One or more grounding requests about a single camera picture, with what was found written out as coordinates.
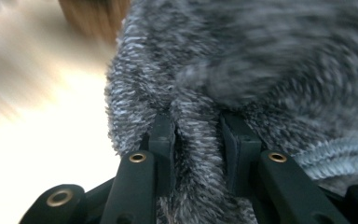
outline blurred background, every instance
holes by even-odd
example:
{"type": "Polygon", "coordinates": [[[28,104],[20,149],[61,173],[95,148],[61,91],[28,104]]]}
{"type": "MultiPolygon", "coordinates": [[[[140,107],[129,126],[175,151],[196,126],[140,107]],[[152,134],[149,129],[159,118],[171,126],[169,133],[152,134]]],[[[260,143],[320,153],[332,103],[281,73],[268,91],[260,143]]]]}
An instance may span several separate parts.
{"type": "Polygon", "coordinates": [[[47,189],[88,191],[118,168],[103,88],[121,20],[62,2],[0,6],[0,224],[18,223],[47,189]]]}

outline gray fur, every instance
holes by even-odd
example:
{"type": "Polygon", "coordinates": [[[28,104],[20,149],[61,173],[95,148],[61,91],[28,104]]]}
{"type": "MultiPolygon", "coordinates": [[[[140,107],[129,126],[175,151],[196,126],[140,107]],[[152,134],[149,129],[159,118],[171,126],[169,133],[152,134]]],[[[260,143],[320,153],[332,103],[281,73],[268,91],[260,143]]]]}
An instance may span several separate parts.
{"type": "Polygon", "coordinates": [[[249,202],[227,193],[222,108],[268,148],[310,153],[306,172],[342,193],[358,183],[358,155],[335,144],[358,151],[358,0],[134,0],[105,95],[120,155],[139,148],[160,110],[176,122],[184,147],[160,223],[255,223],[249,202]],[[320,144],[337,155],[317,159],[320,144]]]}

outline metal grommet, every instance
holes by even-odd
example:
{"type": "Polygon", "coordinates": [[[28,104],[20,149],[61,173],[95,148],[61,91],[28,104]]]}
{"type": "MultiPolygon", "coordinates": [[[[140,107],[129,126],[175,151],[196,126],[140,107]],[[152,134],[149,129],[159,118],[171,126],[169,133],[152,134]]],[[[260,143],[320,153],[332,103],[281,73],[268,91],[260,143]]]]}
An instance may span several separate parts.
{"type": "Polygon", "coordinates": [[[146,155],[144,153],[136,153],[130,156],[130,161],[132,162],[142,162],[146,160],[146,155]]]}
{"type": "Polygon", "coordinates": [[[74,197],[74,193],[70,189],[59,189],[52,193],[47,200],[50,207],[58,207],[68,203],[74,197]]]}
{"type": "Polygon", "coordinates": [[[277,153],[277,152],[269,153],[268,157],[270,160],[276,161],[276,162],[286,162],[287,161],[287,158],[285,156],[283,156],[283,154],[277,153]]]}

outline gray fuzzy fabric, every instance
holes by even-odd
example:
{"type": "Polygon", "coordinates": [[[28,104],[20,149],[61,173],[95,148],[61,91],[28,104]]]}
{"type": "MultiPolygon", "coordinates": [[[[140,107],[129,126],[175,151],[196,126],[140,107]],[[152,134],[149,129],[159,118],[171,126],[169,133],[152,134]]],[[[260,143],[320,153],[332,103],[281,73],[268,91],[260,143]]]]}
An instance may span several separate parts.
{"type": "Polygon", "coordinates": [[[169,109],[183,142],[159,223],[256,223],[227,193],[218,115],[231,109],[318,184],[358,183],[358,0],[134,0],[105,88],[124,155],[169,109]]]}

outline hole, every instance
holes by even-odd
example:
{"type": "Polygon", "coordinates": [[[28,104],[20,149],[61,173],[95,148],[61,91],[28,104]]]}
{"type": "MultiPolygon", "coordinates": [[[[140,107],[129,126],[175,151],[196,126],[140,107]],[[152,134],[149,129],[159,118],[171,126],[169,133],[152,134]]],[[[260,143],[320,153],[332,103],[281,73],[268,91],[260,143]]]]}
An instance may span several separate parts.
{"type": "Polygon", "coordinates": [[[57,207],[68,203],[74,197],[74,193],[70,189],[59,189],[52,193],[47,200],[50,207],[57,207]]]}
{"type": "Polygon", "coordinates": [[[334,224],[330,217],[320,213],[314,214],[313,219],[315,219],[319,224],[334,224]]]}
{"type": "Polygon", "coordinates": [[[277,152],[269,153],[268,157],[270,160],[276,161],[276,162],[286,162],[287,161],[287,158],[285,156],[283,156],[283,154],[277,153],[277,152]]]}
{"type": "Polygon", "coordinates": [[[117,224],[131,224],[133,221],[133,215],[131,214],[121,214],[118,218],[116,223],[117,224]]]}
{"type": "Polygon", "coordinates": [[[146,155],[143,153],[136,153],[130,156],[130,161],[132,162],[142,162],[146,160],[146,155]]]}

